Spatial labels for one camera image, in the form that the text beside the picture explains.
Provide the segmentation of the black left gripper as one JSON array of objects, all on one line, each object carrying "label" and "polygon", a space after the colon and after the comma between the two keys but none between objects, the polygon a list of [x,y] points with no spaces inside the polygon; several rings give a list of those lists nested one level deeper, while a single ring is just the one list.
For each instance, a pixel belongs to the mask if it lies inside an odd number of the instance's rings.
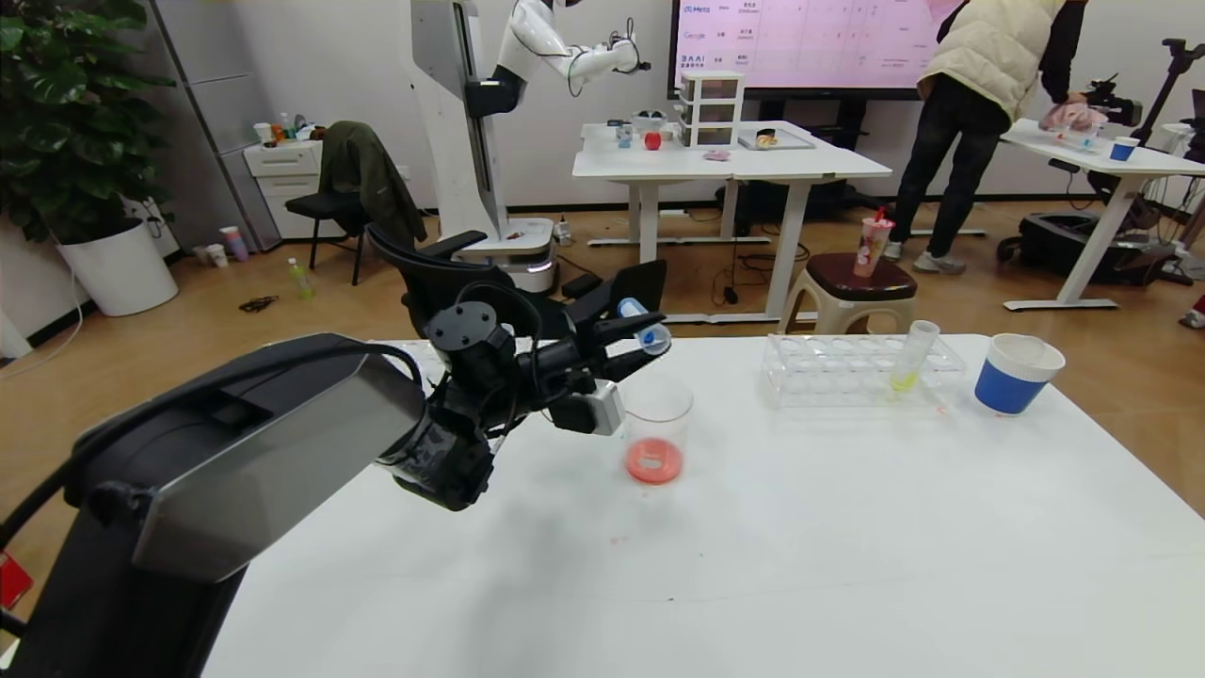
[{"label": "black left gripper", "polygon": [[[599,283],[584,296],[554,303],[547,300],[547,312],[541,314],[543,331],[551,331],[549,343],[534,340],[530,350],[521,353],[521,372],[534,381],[548,381],[556,373],[590,365],[602,355],[605,344],[633,338],[649,328],[660,325],[665,316],[611,316],[611,282]],[[670,344],[654,344],[651,350],[637,347],[617,356],[607,356],[605,378],[619,383],[666,355]]]}]

